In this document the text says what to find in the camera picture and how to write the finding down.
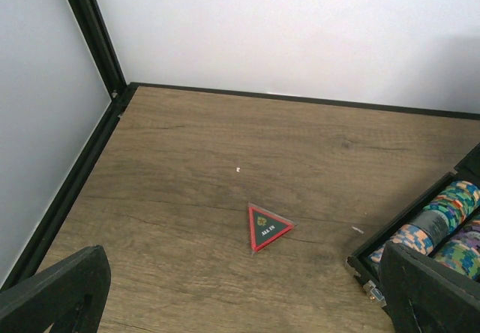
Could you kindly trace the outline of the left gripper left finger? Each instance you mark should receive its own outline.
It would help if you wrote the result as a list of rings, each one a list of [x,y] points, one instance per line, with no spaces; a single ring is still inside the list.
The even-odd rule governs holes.
[[[96,332],[110,284],[104,248],[84,247],[1,293],[1,331]]]

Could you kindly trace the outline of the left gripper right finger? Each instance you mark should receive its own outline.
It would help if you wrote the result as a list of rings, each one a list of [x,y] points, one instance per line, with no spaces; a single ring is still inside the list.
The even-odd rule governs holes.
[[[402,244],[387,243],[379,271],[396,332],[478,332],[479,283]]]

